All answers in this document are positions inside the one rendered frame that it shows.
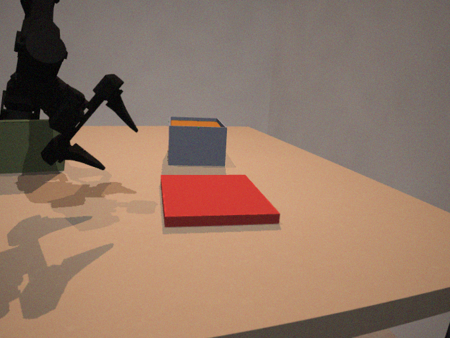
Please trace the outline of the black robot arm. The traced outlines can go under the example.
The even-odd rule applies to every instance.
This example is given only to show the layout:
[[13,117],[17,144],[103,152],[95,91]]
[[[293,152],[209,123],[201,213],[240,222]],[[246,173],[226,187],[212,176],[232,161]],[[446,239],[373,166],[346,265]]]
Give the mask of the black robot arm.
[[[53,7],[59,1],[20,0],[25,17],[14,45],[14,52],[18,52],[17,69],[7,82],[7,90],[3,90],[0,120],[39,120],[39,98],[60,79],[57,74],[68,52],[60,29],[53,22]],[[49,117],[50,128],[69,137],[84,117],[86,98],[69,85],[64,91],[58,89],[55,96],[59,98],[55,106],[47,105],[43,112]]]

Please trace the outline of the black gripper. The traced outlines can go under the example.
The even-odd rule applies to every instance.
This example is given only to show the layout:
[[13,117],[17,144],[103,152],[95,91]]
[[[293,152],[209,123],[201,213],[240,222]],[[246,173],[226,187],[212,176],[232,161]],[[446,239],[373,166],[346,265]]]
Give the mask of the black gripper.
[[[86,123],[89,117],[96,111],[96,109],[104,100],[108,101],[106,105],[111,110],[113,110],[132,130],[134,130],[136,133],[138,132],[138,129],[131,119],[130,115],[128,114],[128,111],[126,110],[126,107],[124,106],[124,103],[120,96],[123,91],[119,90],[119,88],[123,83],[124,82],[115,74],[105,75],[93,89],[95,95],[92,97],[92,99],[90,101],[85,100],[87,104],[83,107],[82,110],[84,111],[86,107],[88,111],[84,114],[81,122],[79,124],[76,124],[69,137],[66,137],[63,134],[59,134],[52,140],[50,140],[50,142],[41,152],[42,159],[50,166],[52,166],[58,160],[59,163],[61,163],[63,160],[74,160],[98,168],[100,170],[104,170],[105,167],[95,157],[89,154],[77,143],[71,146],[69,141],[75,136],[78,130]],[[54,83],[52,83],[39,98],[38,105],[41,106],[40,109],[44,110],[47,105],[53,108],[59,100],[59,98],[55,96],[55,93],[58,89],[64,91],[67,85],[68,84],[66,84],[61,79],[58,79]]]

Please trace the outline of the red lid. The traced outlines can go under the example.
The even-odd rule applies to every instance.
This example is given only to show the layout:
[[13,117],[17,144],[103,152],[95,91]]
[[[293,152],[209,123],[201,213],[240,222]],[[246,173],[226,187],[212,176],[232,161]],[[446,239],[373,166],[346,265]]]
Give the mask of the red lid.
[[246,175],[161,175],[164,226],[279,224],[280,213]]

